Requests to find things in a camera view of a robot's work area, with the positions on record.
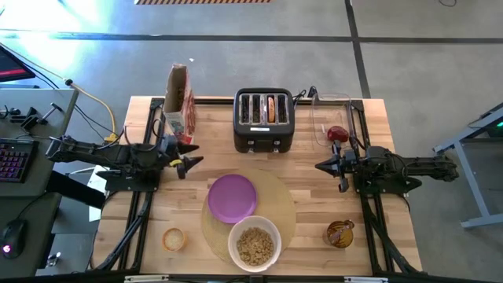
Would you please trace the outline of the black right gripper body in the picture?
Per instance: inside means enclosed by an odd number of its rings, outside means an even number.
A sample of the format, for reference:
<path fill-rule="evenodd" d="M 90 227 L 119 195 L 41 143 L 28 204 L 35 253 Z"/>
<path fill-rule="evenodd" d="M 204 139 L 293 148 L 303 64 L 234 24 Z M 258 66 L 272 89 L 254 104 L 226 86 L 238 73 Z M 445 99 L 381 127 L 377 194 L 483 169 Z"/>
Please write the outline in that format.
<path fill-rule="evenodd" d="M 341 153 L 342 147 L 340 141 L 334 141 L 332 151 L 335 162 L 335 176 L 340 178 L 339 191 L 345 193 L 349 189 L 349 181 L 345 174 L 353 174 L 356 179 L 355 189 L 363 193 L 366 191 L 367 180 L 364 177 L 364 166 L 368 163 L 367 155 L 360 156 L 354 149 Z"/>

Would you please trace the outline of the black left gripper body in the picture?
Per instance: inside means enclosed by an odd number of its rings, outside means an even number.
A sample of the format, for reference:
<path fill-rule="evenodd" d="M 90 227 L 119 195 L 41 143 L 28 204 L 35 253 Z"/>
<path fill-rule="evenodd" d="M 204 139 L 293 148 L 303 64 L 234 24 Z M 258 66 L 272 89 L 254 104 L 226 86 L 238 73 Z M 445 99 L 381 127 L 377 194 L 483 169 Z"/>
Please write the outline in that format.
<path fill-rule="evenodd" d="M 185 163 L 180 153 L 179 146 L 182 143 L 171 134 L 164 134 L 160 141 L 161 159 L 167 162 L 167 166 L 173 167 L 177 171 L 179 179 L 185 179 Z"/>

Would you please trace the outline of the red toy fruit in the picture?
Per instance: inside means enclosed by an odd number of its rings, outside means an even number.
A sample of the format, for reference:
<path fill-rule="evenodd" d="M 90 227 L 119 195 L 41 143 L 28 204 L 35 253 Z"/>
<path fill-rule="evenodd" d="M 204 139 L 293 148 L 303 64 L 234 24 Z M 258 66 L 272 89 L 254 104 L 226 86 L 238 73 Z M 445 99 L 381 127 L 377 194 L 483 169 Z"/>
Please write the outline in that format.
<path fill-rule="evenodd" d="M 339 141 L 341 143 L 349 140 L 349 132 L 340 126 L 330 127 L 327 131 L 327 139 L 331 142 Z"/>

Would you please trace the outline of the cardboard cereal box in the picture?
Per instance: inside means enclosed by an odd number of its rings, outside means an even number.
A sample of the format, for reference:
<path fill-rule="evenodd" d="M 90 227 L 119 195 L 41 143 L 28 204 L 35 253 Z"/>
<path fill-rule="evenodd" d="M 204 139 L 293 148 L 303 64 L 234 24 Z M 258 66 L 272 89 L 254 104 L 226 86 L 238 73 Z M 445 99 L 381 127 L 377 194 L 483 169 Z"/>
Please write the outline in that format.
<path fill-rule="evenodd" d="M 196 103 L 188 68 L 173 64 L 167 78 L 163 114 L 179 141 L 193 144 L 196 130 Z"/>

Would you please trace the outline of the purple plastic plate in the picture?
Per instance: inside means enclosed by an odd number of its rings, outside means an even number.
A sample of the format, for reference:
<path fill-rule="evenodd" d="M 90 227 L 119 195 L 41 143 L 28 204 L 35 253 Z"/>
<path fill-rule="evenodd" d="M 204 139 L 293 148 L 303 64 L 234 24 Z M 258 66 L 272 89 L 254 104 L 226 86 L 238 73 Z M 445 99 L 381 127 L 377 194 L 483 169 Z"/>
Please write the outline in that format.
<path fill-rule="evenodd" d="M 252 182 L 243 175 L 224 175 L 211 185 L 207 204 L 217 220 L 235 224 L 254 213 L 258 194 Z"/>

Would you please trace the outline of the black four-slot toaster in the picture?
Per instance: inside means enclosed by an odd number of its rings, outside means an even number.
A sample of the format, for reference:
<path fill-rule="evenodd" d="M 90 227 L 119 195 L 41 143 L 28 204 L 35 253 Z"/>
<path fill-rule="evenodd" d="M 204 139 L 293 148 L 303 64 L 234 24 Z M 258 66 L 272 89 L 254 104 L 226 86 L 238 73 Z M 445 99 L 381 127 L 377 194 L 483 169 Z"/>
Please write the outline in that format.
<path fill-rule="evenodd" d="M 275 102 L 275 121 L 267 121 L 267 98 Z M 233 102 L 233 141 L 240 153 L 286 153 L 295 132 L 295 109 L 289 90 L 243 88 Z"/>

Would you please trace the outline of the white paper sheet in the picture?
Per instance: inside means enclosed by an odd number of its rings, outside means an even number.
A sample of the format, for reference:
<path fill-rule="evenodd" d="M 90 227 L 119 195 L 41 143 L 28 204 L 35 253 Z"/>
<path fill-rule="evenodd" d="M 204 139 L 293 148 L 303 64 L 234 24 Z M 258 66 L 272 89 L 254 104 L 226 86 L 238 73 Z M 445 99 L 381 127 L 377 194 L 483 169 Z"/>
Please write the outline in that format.
<path fill-rule="evenodd" d="M 107 193 L 105 191 L 107 181 L 102 177 L 99 177 L 97 174 L 105 170 L 108 170 L 108 168 L 96 165 L 91 173 L 90 180 L 87 183 L 90 188 L 100 192 L 103 197 L 107 197 Z M 89 222 L 100 220 L 101 210 L 102 208 L 89 207 Z"/>

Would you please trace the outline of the brown cereal pieces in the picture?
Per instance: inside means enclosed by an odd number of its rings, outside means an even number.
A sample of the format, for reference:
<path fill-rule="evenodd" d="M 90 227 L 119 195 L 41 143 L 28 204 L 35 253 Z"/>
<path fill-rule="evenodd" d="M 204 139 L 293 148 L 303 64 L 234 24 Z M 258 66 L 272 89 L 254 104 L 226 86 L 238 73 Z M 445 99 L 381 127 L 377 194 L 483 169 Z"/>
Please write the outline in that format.
<path fill-rule="evenodd" d="M 237 241 L 240 259 L 249 266 L 260 266 L 272 258 L 274 243 L 265 230 L 252 227 L 245 230 Z"/>

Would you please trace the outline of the grey metal stand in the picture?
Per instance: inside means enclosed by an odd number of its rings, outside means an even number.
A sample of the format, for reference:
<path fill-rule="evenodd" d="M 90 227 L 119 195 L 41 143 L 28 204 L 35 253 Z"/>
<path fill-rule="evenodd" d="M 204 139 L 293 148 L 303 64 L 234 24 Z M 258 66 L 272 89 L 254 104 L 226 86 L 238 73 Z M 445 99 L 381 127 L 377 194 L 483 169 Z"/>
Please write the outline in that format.
<path fill-rule="evenodd" d="M 486 203 L 489 193 L 503 192 L 503 102 L 470 122 L 465 129 L 432 148 L 442 154 L 452 149 L 459 159 L 480 217 L 461 222 L 464 228 L 503 223 L 503 212 L 494 214 Z"/>

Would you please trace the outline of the grey desk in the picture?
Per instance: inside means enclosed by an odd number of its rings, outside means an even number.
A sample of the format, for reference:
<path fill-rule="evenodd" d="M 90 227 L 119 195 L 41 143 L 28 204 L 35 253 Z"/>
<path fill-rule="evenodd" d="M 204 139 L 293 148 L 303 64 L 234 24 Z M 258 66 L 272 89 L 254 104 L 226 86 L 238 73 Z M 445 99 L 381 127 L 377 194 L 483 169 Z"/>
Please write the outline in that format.
<path fill-rule="evenodd" d="M 44 116 L 52 104 L 61 108 L 48 116 L 46 125 L 34 126 L 30 130 L 31 136 L 22 130 L 19 123 L 0 119 L 0 138 L 35 140 L 39 143 L 25 181 L 0 182 L 0 197 L 34 197 L 44 191 L 54 167 L 54 162 L 46 158 L 50 138 L 65 134 L 78 96 L 76 90 L 0 89 L 1 110 L 18 108 L 26 116 L 29 108 L 34 108 L 40 116 Z"/>

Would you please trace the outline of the black computer keyboard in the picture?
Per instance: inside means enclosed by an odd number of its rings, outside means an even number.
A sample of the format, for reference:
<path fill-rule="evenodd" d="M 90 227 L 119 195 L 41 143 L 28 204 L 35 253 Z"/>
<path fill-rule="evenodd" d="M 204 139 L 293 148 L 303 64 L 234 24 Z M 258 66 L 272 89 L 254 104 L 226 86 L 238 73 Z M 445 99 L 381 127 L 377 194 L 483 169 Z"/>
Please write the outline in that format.
<path fill-rule="evenodd" d="M 0 138 L 0 182 L 24 183 L 39 142 Z"/>

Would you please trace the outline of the black computer mouse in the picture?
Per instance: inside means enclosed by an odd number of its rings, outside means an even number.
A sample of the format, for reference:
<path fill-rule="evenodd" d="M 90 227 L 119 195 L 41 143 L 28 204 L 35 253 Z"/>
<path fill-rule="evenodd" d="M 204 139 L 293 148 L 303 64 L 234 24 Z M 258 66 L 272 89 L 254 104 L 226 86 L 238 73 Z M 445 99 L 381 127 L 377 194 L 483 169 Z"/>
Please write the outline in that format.
<path fill-rule="evenodd" d="M 7 259 L 15 259 L 24 250 L 28 222 L 24 219 L 13 219 L 9 221 L 0 236 L 0 251 Z"/>

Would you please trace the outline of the computer monitor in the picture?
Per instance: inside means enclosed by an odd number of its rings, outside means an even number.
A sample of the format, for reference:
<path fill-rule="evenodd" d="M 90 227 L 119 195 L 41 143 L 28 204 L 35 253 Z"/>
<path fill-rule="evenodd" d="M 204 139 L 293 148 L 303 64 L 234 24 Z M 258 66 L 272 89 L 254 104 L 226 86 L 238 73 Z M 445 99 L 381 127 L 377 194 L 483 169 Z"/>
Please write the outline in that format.
<path fill-rule="evenodd" d="M 33 79 L 35 73 L 21 60 L 0 46 L 0 83 L 22 79 Z"/>

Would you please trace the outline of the black aluminium table frame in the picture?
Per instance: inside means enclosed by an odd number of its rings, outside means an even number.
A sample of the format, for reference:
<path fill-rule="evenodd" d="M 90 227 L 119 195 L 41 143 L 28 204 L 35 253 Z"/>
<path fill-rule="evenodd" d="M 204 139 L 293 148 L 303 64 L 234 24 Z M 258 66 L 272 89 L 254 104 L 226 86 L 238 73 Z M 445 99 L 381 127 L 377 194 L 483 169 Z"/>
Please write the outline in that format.
<path fill-rule="evenodd" d="M 341 193 L 338 180 L 319 171 L 315 164 L 330 157 L 330 149 L 314 140 L 311 103 L 296 109 L 296 129 L 287 153 L 239 153 L 233 144 L 233 102 L 229 98 L 203 97 L 196 103 L 196 143 L 204 158 L 180 180 L 166 170 L 155 192 L 147 223 L 140 274 L 185 275 L 189 280 L 210 274 L 239 276 L 242 269 L 233 260 L 219 258 L 208 245 L 201 225 L 201 212 L 208 191 L 218 178 L 239 170 L 266 171 L 287 187 L 296 207 L 294 236 L 270 275 L 369 276 L 372 265 L 359 195 Z M 326 244 L 323 235 L 334 221 L 351 220 L 354 240 L 347 248 Z M 176 252 L 163 248 L 163 233 L 179 228 L 186 235 Z"/>

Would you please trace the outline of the white metal bracket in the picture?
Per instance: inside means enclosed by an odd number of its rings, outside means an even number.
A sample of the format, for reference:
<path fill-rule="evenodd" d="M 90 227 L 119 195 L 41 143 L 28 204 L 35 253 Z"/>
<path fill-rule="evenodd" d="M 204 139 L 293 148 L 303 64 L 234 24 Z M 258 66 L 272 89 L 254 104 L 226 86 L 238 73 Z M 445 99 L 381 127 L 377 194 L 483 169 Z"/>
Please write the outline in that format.
<path fill-rule="evenodd" d="M 344 283 L 389 283 L 386 277 L 345 277 Z"/>
<path fill-rule="evenodd" d="M 160 283 L 169 280 L 170 277 L 163 274 L 131 275 L 126 276 L 123 283 Z"/>

